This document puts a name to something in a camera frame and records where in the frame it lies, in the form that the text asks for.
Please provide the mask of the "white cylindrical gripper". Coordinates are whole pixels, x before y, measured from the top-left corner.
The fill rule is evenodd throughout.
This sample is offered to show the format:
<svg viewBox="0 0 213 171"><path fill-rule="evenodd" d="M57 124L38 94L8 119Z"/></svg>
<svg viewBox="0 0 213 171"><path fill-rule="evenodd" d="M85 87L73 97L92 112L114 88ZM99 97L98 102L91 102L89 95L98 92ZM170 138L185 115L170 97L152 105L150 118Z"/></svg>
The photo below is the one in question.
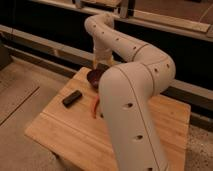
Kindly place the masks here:
<svg viewBox="0 0 213 171"><path fill-rule="evenodd" d="M94 49L93 69L97 69L100 61L113 63L112 51L110 49Z"/></svg>

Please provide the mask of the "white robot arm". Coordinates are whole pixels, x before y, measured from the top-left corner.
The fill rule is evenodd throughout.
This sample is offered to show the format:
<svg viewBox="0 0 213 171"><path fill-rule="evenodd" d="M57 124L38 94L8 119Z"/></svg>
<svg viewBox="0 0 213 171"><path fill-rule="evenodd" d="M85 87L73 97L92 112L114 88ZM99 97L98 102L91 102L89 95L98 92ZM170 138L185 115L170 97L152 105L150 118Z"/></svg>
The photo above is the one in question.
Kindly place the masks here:
<svg viewBox="0 0 213 171"><path fill-rule="evenodd" d="M100 107L119 171L169 171L169 162L150 115L148 100L165 91L175 77L172 58L114 29L109 13L85 20L97 59L117 53L125 62L107 69L99 82Z"/></svg>

